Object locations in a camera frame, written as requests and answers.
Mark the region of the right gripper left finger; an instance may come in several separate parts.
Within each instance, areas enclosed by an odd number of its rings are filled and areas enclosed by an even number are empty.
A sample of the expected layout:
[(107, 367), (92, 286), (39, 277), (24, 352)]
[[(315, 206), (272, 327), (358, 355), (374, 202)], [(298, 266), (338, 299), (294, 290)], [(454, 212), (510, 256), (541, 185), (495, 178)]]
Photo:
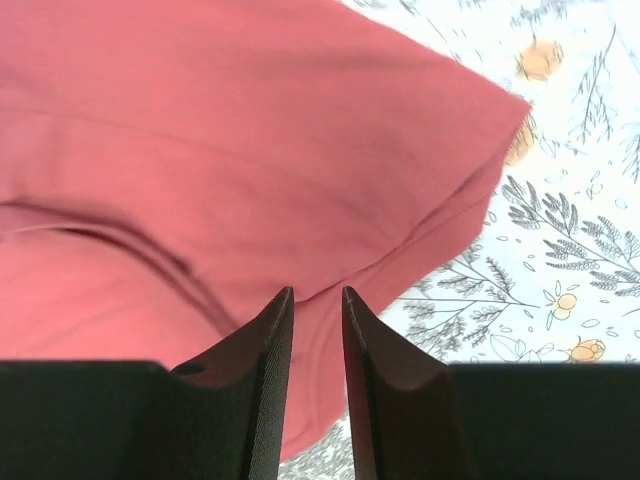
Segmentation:
[(274, 479), (294, 323), (282, 289), (249, 323), (166, 370), (5, 361), (5, 479)]

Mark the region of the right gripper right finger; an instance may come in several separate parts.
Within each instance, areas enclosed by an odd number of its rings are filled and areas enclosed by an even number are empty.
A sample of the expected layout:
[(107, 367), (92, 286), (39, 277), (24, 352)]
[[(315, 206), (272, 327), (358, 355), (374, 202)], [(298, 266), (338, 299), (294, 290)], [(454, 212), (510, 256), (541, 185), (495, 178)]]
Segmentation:
[(635, 479), (635, 364), (451, 364), (352, 288), (344, 362), (359, 479)]

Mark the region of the salmon pink t shirt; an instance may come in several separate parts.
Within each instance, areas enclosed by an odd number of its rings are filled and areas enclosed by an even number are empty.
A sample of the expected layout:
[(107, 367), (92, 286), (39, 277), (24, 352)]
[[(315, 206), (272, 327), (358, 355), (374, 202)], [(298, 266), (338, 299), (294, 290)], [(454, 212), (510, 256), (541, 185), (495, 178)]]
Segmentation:
[(295, 294), (283, 459), (480, 234), (521, 98), (336, 1), (1, 5), (1, 354), (176, 366)]

